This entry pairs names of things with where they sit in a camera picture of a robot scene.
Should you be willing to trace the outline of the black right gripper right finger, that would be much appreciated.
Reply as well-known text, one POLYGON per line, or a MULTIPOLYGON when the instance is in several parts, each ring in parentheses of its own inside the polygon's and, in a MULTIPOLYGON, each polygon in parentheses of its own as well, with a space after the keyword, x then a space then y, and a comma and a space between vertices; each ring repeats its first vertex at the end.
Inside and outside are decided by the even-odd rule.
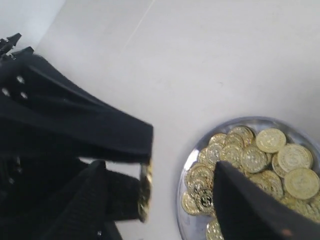
POLYGON ((226 161, 216 164, 213 204, 226 240, 318 240, 320 225, 282 205, 226 161))

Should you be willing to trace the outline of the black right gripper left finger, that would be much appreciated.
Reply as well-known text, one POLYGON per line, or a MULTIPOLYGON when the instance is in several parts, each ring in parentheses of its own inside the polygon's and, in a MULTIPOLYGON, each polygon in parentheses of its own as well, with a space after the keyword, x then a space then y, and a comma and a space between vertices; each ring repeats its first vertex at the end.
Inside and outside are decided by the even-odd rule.
POLYGON ((38 55, 0 65, 0 153, 147 165, 154 128, 90 95, 38 55))

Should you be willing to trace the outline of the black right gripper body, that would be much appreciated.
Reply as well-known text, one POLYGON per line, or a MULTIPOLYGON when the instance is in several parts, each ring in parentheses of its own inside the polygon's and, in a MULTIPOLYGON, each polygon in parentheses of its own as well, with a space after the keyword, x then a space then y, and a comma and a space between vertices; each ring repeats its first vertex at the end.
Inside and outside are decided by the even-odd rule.
MULTIPOLYGON (((20 33, 1 39, 0 64, 20 33)), ((140 182, 83 157, 6 156, 0 153, 0 237, 3 240, 119 240, 117 221, 137 219, 140 182)))

